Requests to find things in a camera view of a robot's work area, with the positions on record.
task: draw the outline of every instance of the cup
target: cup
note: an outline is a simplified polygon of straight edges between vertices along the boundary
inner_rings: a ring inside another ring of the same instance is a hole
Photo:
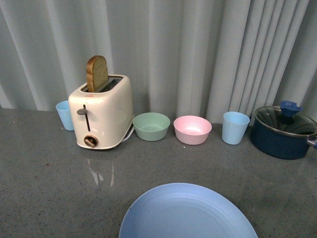
[[[222,140],[230,145],[237,145],[240,143],[250,118],[239,112],[226,112],[223,114],[222,124]]]
[[[61,122],[66,130],[74,130],[73,121],[71,119],[68,101],[60,102],[56,105],[56,110]]]

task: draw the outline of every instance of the toast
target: toast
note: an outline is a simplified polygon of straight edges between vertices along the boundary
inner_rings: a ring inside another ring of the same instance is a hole
[[[108,84],[108,68],[105,57],[91,57],[87,62],[86,73],[88,92],[100,92]]]

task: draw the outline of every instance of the green bowl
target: green bowl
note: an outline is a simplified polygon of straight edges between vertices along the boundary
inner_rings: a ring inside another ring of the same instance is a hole
[[[166,136],[170,120],[160,113],[143,113],[133,119],[133,125],[142,140],[157,141]]]

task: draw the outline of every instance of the pot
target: pot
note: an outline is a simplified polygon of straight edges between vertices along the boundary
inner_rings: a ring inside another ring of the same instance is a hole
[[[303,115],[302,109],[289,101],[282,101],[280,107],[258,108],[252,143],[262,152],[286,160],[304,157],[310,146],[317,149],[317,123]]]

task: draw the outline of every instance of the cream toaster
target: cream toaster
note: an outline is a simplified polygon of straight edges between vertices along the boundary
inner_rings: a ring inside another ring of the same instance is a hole
[[[85,83],[69,95],[77,144],[83,148],[111,149],[132,127],[134,111],[130,79],[125,75],[109,75],[108,81],[100,92],[88,92]]]

